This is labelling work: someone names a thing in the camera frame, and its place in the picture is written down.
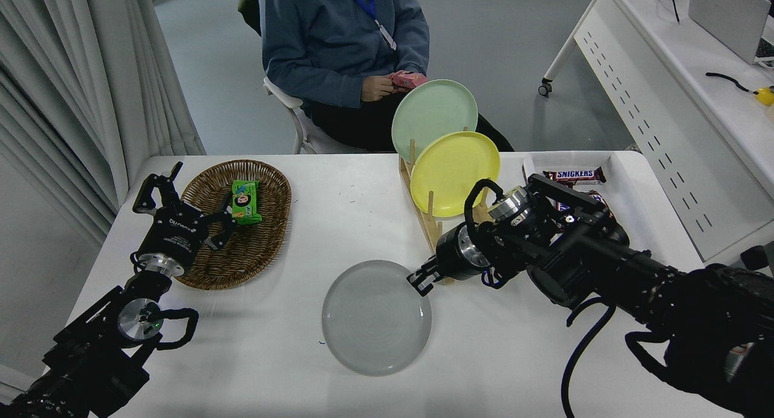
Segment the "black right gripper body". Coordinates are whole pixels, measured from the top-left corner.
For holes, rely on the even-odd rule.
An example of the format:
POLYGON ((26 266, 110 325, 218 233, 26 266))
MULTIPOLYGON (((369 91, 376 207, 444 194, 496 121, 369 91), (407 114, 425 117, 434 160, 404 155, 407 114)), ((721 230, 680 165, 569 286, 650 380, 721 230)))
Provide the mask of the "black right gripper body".
POLYGON ((437 242, 436 272, 440 280, 453 278, 456 281, 466 281, 472 277, 472 267, 461 251, 460 234, 463 230, 466 230, 466 225, 459 224, 444 233, 437 242))

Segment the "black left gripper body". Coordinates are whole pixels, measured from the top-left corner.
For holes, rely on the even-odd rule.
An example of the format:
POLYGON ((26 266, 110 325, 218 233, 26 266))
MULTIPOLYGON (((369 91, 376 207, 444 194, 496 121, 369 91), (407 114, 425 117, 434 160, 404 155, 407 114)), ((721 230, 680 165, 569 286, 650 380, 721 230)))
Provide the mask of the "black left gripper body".
POLYGON ((208 237, 204 214, 196 207, 181 203, 177 208, 166 206, 153 214, 153 223, 138 250, 138 261, 163 256, 180 267, 191 267, 208 237))

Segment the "person's right hand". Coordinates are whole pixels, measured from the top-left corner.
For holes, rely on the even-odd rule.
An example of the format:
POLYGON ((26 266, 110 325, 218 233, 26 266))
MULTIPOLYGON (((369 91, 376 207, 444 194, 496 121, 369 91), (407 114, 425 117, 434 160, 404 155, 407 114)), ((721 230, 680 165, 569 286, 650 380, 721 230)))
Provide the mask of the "person's right hand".
POLYGON ((389 74, 384 74, 384 76, 368 76, 362 81, 360 101, 363 103, 373 103, 392 94, 394 91, 395 85, 389 74))

